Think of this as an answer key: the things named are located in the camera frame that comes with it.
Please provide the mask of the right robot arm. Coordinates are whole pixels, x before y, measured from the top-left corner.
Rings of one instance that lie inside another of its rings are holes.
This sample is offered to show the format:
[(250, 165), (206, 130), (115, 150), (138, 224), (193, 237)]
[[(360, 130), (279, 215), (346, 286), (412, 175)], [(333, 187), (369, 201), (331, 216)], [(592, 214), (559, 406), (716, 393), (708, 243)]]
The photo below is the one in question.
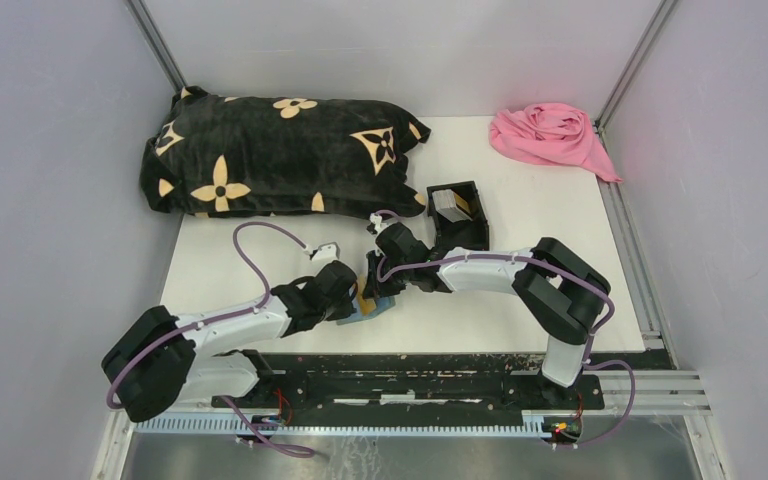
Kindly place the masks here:
[(548, 336), (537, 382), (540, 400), (562, 408), (577, 396), (595, 334), (615, 305), (610, 283), (565, 244), (543, 237), (530, 249), (509, 252), (430, 248), (384, 212), (371, 214), (367, 229), (376, 246), (368, 294), (392, 296), (411, 284), (427, 293), (515, 296)]

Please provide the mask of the gold credit card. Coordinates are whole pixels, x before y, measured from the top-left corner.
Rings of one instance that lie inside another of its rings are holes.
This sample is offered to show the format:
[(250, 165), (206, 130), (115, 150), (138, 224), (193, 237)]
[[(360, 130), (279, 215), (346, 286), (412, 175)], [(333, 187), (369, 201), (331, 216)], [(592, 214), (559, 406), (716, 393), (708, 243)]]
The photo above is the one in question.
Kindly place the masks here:
[(357, 313), (362, 317), (372, 314), (376, 309), (375, 299), (367, 299), (363, 295), (365, 285), (366, 281), (363, 278), (356, 282), (355, 303), (357, 304)]

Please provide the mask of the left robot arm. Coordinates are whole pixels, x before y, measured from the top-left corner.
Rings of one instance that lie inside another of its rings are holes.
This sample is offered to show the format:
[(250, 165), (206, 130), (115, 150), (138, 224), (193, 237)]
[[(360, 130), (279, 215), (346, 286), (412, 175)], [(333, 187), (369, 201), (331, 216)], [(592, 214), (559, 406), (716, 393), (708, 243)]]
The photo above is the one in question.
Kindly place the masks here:
[(221, 395), (267, 404), (274, 379), (243, 348), (351, 315), (356, 281), (350, 267), (332, 261), (314, 276), (272, 288), (265, 300), (179, 316), (163, 305), (146, 310), (101, 362), (110, 408), (140, 423), (175, 404)]

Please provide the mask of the green card holder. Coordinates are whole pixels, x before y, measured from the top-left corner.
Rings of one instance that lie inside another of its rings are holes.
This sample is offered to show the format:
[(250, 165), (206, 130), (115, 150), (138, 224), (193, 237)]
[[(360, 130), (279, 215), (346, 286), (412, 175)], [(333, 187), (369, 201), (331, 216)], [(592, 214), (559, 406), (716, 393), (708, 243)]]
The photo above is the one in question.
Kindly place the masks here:
[(385, 311), (393, 308), (395, 306), (395, 298), (394, 297), (383, 297), (383, 298), (377, 298), (375, 299), (376, 303), (376, 309), (373, 311), (372, 314), (368, 316), (360, 316), (358, 313), (352, 315), (347, 320), (337, 321), (337, 325), (347, 325), (352, 323), (357, 323), (361, 321), (371, 320), (381, 314), (383, 314)]

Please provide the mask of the black card box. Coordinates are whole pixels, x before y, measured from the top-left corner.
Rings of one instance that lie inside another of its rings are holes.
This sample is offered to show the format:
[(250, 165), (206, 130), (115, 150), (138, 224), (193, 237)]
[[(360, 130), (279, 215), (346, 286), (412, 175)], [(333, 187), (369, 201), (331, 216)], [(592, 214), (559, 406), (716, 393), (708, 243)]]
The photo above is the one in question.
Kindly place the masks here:
[(429, 186), (427, 194), (436, 247), (490, 249), (489, 223), (474, 181)]

